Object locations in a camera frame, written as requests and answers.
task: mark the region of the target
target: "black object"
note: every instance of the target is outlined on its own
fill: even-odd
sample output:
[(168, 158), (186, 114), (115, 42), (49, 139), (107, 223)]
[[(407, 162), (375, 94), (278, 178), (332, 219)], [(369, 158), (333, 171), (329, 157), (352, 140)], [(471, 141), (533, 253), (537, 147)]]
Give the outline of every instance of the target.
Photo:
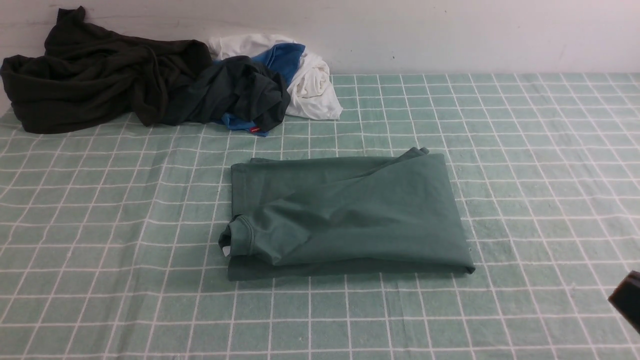
[(282, 123), (291, 97), (284, 77), (248, 56), (217, 61), (198, 79), (170, 94), (161, 123), (208, 123), (224, 113), (253, 121), (261, 131)]
[(631, 271), (613, 291), (609, 302), (640, 333), (640, 272)]
[(228, 278), (475, 270), (442, 154), (231, 167)]
[(4, 59), (0, 76), (30, 133), (66, 133), (134, 111), (149, 126), (168, 94), (211, 65), (206, 44), (128, 37), (84, 22), (82, 6), (58, 10), (45, 56)]

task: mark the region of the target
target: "fabric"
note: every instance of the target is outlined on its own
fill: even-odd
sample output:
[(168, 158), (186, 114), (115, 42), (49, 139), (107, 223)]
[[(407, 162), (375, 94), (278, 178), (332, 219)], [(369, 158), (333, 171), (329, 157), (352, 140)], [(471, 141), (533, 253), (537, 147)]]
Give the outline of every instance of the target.
[(66, 133), (128, 111), (155, 124), (169, 92), (211, 64), (204, 43), (128, 37), (85, 23), (85, 15), (82, 6), (58, 10), (45, 56), (4, 59), (4, 90), (25, 131)]
[[(495, 100), (504, 100), (496, 86), (518, 91), (532, 107), (489, 121), (504, 119), (511, 101), (461, 101), (471, 120), (436, 110), (434, 121), (411, 97), (425, 84), (408, 85), (423, 75), (404, 75), (410, 114), (287, 119), (286, 136), (265, 139), (213, 124), (144, 127), (135, 114), (40, 136), (12, 110), (0, 115), (0, 357), (640, 360), (640, 335), (606, 301), (640, 270), (640, 74), (447, 77)], [(401, 83), (398, 74), (380, 80)], [(629, 105), (582, 106), (566, 84), (602, 99), (615, 88)], [(578, 105), (555, 105), (557, 95)], [(472, 275), (228, 281), (215, 242), (232, 218), (231, 164), (398, 156), (413, 146), (448, 155)]]
[[(252, 58), (253, 61), (263, 63), (271, 71), (282, 75), (287, 86), (291, 84), (291, 79), (298, 71), (300, 56), (305, 50), (302, 44), (282, 43), (274, 45), (271, 49), (258, 54)], [(253, 121), (246, 121), (237, 116), (226, 113), (220, 122), (231, 130), (246, 130), (259, 136), (267, 136), (267, 131), (262, 131)]]
[[(209, 39), (212, 55), (219, 60), (231, 56), (256, 56), (277, 44), (295, 42), (282, 35), (248, 34)], [(314, 120), (337, 120), (342, 106), (331, 84), (329, 66), (322, 57), (308, 49), (287, 88), (291, 103), (287, 115)]]
[[(323, 173), (315, 181), (305, 161), (232, 166), (232, 208), (243, 212), (219, 242), (230, 280), (475, 270), (441, 154), (414, 148), (348, 177), (308, 161)], [(266, 201), (246, 204), (256, 198)]]
[(282, 123), (290, 97), (281, 74), (247, 56), (217, 61), (175, 92), (163, 124), (208, 123), (225, 113), (252, 121), (262, 131)]

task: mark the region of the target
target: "folded garment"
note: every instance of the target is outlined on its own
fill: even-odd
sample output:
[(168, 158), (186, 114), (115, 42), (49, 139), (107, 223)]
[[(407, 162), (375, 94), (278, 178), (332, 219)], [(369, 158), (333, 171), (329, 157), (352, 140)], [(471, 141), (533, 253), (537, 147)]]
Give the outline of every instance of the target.
[(475, 270), (441, 154), (254, 160), (231, 172), (234, 219), (219, 245), (232, 281)]
[(149, 126), (168, 93), (211, 65), (199, 41), (128, 37), (84, 22), (82, 6), (58, 10), (45, 56), (4, 59), (0, 76), (16, 117), (30, 133), (65, 133), (134, 111)]
[[(291, 79), (298, 71), (300, 56), (305, 50), (302, 44), (281, 43), (274, 45), (271, 49), (254, 56), (253, 61), (263, 63), (271, 71), (282, 75), (287, 86), (291, 84)], [(222, 119), (215, 120), (224, 124), (230, 130), (245, 130), (259, 136), (267, 136), (268, 132), (261, 130), (253, 121), (246, 121), (233, 114), (226, 113)]]
[[(211, 38), (209, 47), (219, 60), (231, 56), (256, 56), (274, 45), (295, 42), (282, 35), (248, 34)], [(337, 120), (342, 106), (330, 81), (329, 66), (308, 49), (300, 57), (300, 66), (287, 88), (291, 103), (287, 115), (314, 120)]]
[(248, 56), (213, 63), (189, 85), (172, 93), (163, 124), (208, 123), (231, 113), (263, 131), (282, 123), (290, 97), (281, 74)]

